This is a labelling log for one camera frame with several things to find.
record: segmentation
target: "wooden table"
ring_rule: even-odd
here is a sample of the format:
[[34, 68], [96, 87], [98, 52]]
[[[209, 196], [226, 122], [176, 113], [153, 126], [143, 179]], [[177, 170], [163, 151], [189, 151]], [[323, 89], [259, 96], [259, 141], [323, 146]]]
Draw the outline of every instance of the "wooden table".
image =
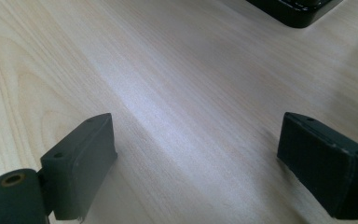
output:
[[0, 1], [0, 175], [113, 115], [86, 223], [341, 223], [277, 160], [285, 111], [358, 142], [358, 0], [301, 30], [245, 0]]

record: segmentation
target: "black object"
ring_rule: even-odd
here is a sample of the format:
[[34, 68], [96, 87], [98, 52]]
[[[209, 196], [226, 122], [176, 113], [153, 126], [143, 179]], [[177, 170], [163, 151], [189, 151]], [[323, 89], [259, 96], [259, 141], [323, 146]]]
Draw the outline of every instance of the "black object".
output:
[[358, 144], [316, 119], [286, 113], [281, 159], [331, 217], [358, 219]]
[[247, 0], [282, 23], [304, 28], [342, 0]]
[[117, 158], [110, 114], [87, 119], [42, 158], [42, 169], [0, 176], [0, 224], [85, 218]]

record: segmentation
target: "light wood grain surface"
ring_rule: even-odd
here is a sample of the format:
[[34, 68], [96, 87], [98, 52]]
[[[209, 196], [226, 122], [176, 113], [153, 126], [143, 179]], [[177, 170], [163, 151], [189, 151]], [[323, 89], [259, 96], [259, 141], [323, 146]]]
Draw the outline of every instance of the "light wood grain surface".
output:
[[276, 159], [285, 111], [358, 141], [358, 0], [301, 30], [245, 0], [0, 1], [0, 175], [113, 115], [85, 223], [358, 223]]

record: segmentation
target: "black plastic base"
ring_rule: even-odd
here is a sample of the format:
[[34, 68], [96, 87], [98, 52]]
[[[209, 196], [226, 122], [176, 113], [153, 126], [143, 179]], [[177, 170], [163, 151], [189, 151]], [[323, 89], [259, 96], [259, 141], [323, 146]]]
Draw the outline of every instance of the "black plastic base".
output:
[[358, 144], [316, 119], [285, 113], [281, 159], [331, 217], [358, 219]]
[[304, 0], [247, 0], [276, 20], [294, 28], [305, 28], [322, 17], [342, 0], [321, 0], [311, 6]]

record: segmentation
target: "wood grain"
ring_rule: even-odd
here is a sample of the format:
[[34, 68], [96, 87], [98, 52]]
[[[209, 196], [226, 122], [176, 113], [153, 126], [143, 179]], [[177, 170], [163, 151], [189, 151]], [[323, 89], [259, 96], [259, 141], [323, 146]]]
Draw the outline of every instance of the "wood grain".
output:
[[340, 223], [276, 159], [285, 111], [358, 141], [358, 1], [301, 30], [244, 0], [0, 1], [0, 175], [114, 117], [85, 223]]

